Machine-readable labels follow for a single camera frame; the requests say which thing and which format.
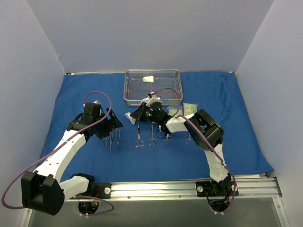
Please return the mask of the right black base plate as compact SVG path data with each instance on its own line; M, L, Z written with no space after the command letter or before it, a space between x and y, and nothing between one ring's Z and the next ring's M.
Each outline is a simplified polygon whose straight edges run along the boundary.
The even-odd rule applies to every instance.
M233 195L233 181L200 181L196 182L196 194L198 197L225 197Z

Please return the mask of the cream gauze pack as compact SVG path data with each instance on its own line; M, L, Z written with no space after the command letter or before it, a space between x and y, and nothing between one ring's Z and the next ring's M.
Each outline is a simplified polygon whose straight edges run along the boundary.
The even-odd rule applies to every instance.
M183 103L183 113L184 115L190 115L197 112L198 104Z

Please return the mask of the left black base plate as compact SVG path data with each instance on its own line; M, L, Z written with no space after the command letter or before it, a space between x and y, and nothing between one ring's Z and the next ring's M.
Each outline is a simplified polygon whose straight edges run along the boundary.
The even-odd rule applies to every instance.
M111 183L89 183L85 192L76 194L77 196L89 196L101 199L110 199Z

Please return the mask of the steel tweezers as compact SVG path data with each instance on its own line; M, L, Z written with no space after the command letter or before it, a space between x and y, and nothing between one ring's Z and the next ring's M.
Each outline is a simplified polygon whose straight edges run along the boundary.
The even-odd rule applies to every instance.
M120 129L117 129L117 130L116 130L116 144L117 144L117 150L119 150L120 136L121 136L121 130L120 130Z
M106 142L105 142L105 150L107 149L108 147L108 143L109 143L109 137L106 137Z
M112 150L112 144L113 144L113 133L110 133L110 137L109 137L109 150Z

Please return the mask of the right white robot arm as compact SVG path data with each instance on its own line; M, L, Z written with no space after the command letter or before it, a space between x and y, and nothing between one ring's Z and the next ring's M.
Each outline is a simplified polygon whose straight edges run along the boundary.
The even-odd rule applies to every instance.
M153 124L165 134L187 131L193 141L206 155L209 175L212 179L210 189L215 195L227 190L225 179L230 175L223 157L223 128L205 110L198 110L187 116L168 114L161 102L143 102L133 113L127 113L130 121Z

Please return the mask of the white gauze roll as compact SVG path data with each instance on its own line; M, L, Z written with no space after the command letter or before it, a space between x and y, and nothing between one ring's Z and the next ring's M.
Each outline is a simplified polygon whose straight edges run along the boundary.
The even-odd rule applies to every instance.
M132 125L135 125L136 119L131 116L130 112L125 113L125 117L130 121Z
M154 76L145 76L143 77L144 83L153 83L154 82Z

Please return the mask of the steel surgical scissors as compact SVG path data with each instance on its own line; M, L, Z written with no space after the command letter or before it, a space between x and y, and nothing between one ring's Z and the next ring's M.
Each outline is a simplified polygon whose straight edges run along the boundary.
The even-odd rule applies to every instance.
M163 141L164 141L164 142L173 141L173 137L170 136L169 134L166 134L166 136L163 138Z

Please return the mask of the straight steel scissors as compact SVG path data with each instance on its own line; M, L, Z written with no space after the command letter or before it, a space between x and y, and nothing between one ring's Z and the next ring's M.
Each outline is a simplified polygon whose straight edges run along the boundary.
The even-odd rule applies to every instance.
M149 145L156 145L157 141L154 138L154 125L151 125L151 138L148 140Z

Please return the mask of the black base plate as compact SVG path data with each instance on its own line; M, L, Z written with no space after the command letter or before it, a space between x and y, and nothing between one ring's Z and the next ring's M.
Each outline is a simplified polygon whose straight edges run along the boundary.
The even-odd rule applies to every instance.
M110 199L111 183L89 183L85 192L76 194L77 196L89 196L101 199Z
M233 181L200 181L196 182L196 194L198 197L225 197L233 195Z

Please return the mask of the green paper packet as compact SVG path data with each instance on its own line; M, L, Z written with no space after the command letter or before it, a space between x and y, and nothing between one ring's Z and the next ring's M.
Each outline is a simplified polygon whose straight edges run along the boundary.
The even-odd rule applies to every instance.
M168 114L170 116L178 116L183 114L183 107L181 106L168 106L167 107Z

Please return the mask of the aluminium front rail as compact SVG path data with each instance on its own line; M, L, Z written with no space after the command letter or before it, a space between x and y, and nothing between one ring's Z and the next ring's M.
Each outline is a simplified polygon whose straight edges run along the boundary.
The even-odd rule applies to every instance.
M236 178L233 181L233 195L225 197L198 197L196 182L208 181L206 179L164 181L164 182L124 182L111 183L110 199L101 199L89 196L76 196L67 201L92 201L97 203L107 201L152 201L152 200L225 200L232 198L279 198L282 196L277 179L275 178Z

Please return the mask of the steel hemostat clamp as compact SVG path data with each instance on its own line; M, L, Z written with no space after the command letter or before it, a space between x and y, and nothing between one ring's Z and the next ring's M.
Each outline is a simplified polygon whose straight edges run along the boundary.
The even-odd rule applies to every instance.
M185 139L185 143L186 143L186 144L189 144L190 141L192 141L192 140L193 140L193 138L192 138L191 135L189 134L189 135L188 135L188 138Z

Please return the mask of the blue surgical drape cloth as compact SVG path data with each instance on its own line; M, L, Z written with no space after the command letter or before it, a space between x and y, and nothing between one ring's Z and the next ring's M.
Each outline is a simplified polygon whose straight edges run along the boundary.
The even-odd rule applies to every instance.
M259 147L239 85L233 73L182 72L183 100L198 104L223 128L223 155L235 175L263 174L273 171ZM163 133L154 131L156 145L149 145L151 126L140 123L143 147L135 147L137 125L125 117L135 110L123 98L125 75L66 75L55 101L53 118L43 154L50 153L62 138L68 124L83 111L83 100L99 100L103 108L112 106L123 124L119 150L105 150L105 140L91 137L77 152L61 180L84 173L97 182L165 181L207 178L209 167L204 151L194 142L185 143L186 132L174 133L164 142Z

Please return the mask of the steel mesh instrument tray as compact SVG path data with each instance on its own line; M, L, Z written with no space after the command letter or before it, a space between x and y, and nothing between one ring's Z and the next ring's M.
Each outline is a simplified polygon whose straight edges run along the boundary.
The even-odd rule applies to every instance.
M153 83L144 83L143 77L154 76ZM183 98L178 70L127 70L125 72L124 100L128 106L140 106L148 93L156 92L163 106L178 105Z

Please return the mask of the white gauze pad front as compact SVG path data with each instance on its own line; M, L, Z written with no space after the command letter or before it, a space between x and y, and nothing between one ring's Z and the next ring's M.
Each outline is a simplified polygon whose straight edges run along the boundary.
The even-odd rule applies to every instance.
M158 100L160 100L160 97L157 97L157 96L146 97L146 98L143 99L143 101L148 101L148 100L151 100L151 99L158 99Z

